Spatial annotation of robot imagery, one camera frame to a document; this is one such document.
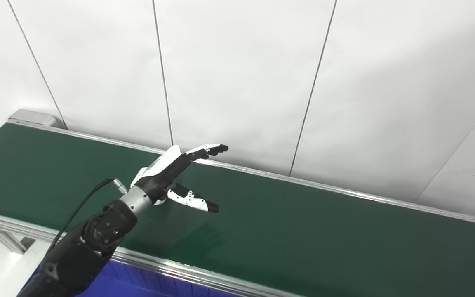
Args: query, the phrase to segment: robotic finger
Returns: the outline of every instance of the robotic finger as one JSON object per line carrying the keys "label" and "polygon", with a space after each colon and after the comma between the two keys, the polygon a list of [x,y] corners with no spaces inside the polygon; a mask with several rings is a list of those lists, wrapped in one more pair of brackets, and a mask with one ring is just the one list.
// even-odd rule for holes
{"label": "robotic finger", "polygon": [[195,209],[214,213],[219,212],[219,205],[207,201],[198,194],[193,194],[192,190],[180,184],[175,184],[173,188],[169,189],[167,195],[171,200]]}
{"label": "robotic finger", "polygon": [[221,143],[205,144],[186,152],[190,160],[199,158],[208,159],[209,156],[216,156],[219,153],[228,151],[228,146]]}

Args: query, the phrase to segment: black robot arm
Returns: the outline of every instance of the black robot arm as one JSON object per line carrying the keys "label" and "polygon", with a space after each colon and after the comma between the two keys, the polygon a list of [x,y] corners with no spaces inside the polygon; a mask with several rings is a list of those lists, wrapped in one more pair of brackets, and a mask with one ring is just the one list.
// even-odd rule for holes
{"label": "black robot arm", "polygon": [[17,297],[73,297],[82,293],[137,224],[137,217],[147,207],[162,204],[168,197],[196,209],[219,211],[218,205],[173,184],[173,180],[193,160],[226,150],[228,146],[222,144],[200,146],[187,153],[181,153],[176,145],[170,147],[153,164],[139,171],[133,186],[120,199],[79,223],[58,244],[55,240],[38,273]]}

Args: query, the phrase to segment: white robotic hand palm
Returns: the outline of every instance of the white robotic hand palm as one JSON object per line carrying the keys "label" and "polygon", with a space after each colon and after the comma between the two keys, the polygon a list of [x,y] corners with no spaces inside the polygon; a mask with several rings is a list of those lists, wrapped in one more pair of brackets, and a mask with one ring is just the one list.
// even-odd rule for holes
{"label": "white robotic hand palm", "polygon": [[139,186],[143,188],[144,192],[150,197],[151,194],[153,194],[153,197],[151,197],[152,205],[160,205],[166,201],[166,198],[170,198],[170,200],[195,209],[218,212],[218,205],[206,201],[198,194],[193,194],[190,189],[180,184],[173,184],[173,180],[186,169],[193,160],[199,158],[207,159],[209,156],[216,156],[227,150],[228,146],[217,143],[202,145],[186,153],[181,153],[179,146],[173,145],[149,167],[144,167],[139,170],[132,181],[131,188]]}

